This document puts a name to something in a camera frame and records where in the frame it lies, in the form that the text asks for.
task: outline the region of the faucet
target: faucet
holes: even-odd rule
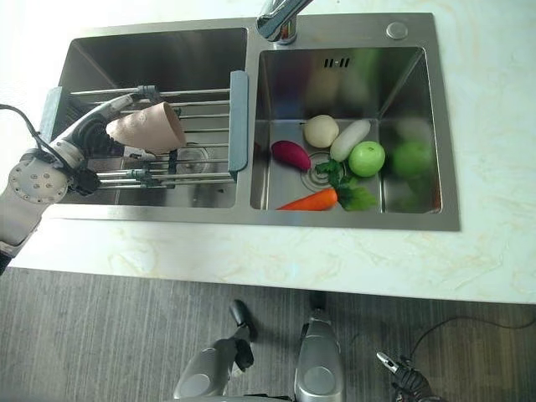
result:
[[[257,18],[257,30],[271,42],[291,44],[296,39],[296,15],[312,0],[267,0]]]

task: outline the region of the sink basin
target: sink basin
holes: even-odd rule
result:
[[[392,22],[405,25],[405,38],[387,34]],[[199,144],[229,141],[229,92],[202,90],[229,88],[229,74],[243,70],[249,80],[247,102],[242,102],[248,107],[247,144],[240,145],[247,164],[226,181],[203,185],[118,189],[108,183],[108,189],[88,197],[70,194],[47,215],[458,230],[450,128],[432,15],[298,16],[297,32],[294,43],[274,44],[256,32],[254,18],[237,18],[100,28],[75,39],[59,82],[71,92],[138,85],[156,85],[160,91],[193,90],[166,99],[180,104],[176,109],[187,132],[188,149],[179,154],[186,152],[183,159],[198,161],[182,161],[178,173],[227,174],[228,149]],[[88,96],[84,101],[90,107],[95,100]],[[213,114],[219,117],[203,117]],[[375,207],[355,212],[340,206],[322,212],[276,210],[327,186],[326,178],[314,169],[301,174],[270,155],[273,142],[290,140],[305,147],[313,166],[327,160],[327,151],[309,147],[302,135],[302,123],[318,114],[333,116],[341,130],[357,119],[370,120],[368,139],[380,142],[387,154],[378,175],[360,179],[376,198]],[[418,142],[428,156],[417,176],[394,169],[395,155],[407,142]],[[97,172],[141,165],[124,157],[90,161]],[[154,162],[152,168],[164,166]]]
[[[59,85],[69,91],[132,88],[155,85],[160,91],[229,88],[231,71],[245,67],[244,28],[200,29],[157,33],[132,33],[75,39],[69,48]],[[228,94],[181,95],[168,102],[224,101]],[[84,101],[91,103],[91,96]],[[224,117],[187,119],[187,116]],[[229,105],[182,106],[183,129],[189,143],[229,141]],[[194,132],[218,129],[217,132]],[[178,159],[225,160],[227,147],[181,150]],[[164,168],[154,162],[151,168]],[[142,162],[122,157],[97,158],[89,167],[98,173],[143,168]],[[225,162],[177,165],[177,174],[223,173]],[[107,189],[90,196],[68,194],[64,204],[140,205],[163,207],[229,208],[235,203],[236,184],[189,184],[175,188]]]
[[[266,51],[260,55],[255,118],[255,153],[251,206],[276,209],[289,200],[329,188],[327,175],[314,168],[300,173],[274,161],[270,145],[280,140],[300,144],[313,166],[329,160],[328,150],[308,145],[301,125],[316,115],[330,115],[340,130],[367,119],[365,140],[383,145],[387,163],[372,178],[360,179],[377,199],[377,213],[435,214],[441,211],[441,181],[436,158],[425,175],[401,178],[389,168],[397,147],[423,143],[436,154],[430,82],[422,48],[356,48]],[[329,213],[343,210],[341,206]]]

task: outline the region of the carrot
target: carrot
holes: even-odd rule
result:
[[[337,192],[333,188],[314,193],[305,198],[297,199],[290,204],[283,205],[280,211],[323,211],[337,203]]]

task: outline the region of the metal dish drying rack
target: metal dish drying rack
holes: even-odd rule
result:
[[[107,90],[85,90],[69,92],[63,87],[52,89],[45,102],[43,119],[41,121],[41,135],[45,140],[53,141],[65,128],[78,120],[91,108],[96,107],[114,96],[130,93],[143,93],[146,99],[141,99],[131,107],[121,111],[121,115],[134,113],[156,105],[166,99],[179,99],[183,97],[209,98],[214,95],[221,100],[195,100],[170,101],[169,105],[179,116],[179,120],[186,121],[212,121],[220,119],[228,121],[227,126],[202,127],[184,129],[188,137],[204,133],[229,133],[227,142],[187,142],[187,145],[179,150],[169,153],[153,155],[144,150],[121,147],[111,155],[99,156],[99,158],[122,157],[121,166],[126,160],[137,160],[137,168],[120,168],[97,172],[100,180],[99,190],[105,189],[140,189],[140,188],[174,188],[181,185],[193,184],[221,184],[235,183],[237,172],[247,165],[247,98],[248,77],[244,71],[233,71],[230,75],[230,87],[212,90],[174,90],[158,92],[152,85],[138,86],[137,88],[114,88]],[[184,108],[190,106],[217,106],[218,108],[229,107],[228,112],[215,113],[184,113]],[[206,149],[227,148],[227,157],[202,157],[182,159],[178,158],[183,150],[204,151]],[[178,173],[178,165],[192,167],[199,164],[227,164],[227,171],[206,173]]]

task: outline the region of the white marble countertop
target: white marble countertop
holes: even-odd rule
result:
[[[263,0],[0,2],[0,102],[36,126],[81,28],[255,16]],[[45,219],[13,266],[489,302],[536,302],[536,3],[315,0],[304,13],[435,15],[461,232]],[[0,185],[32,144],[0,115]]]

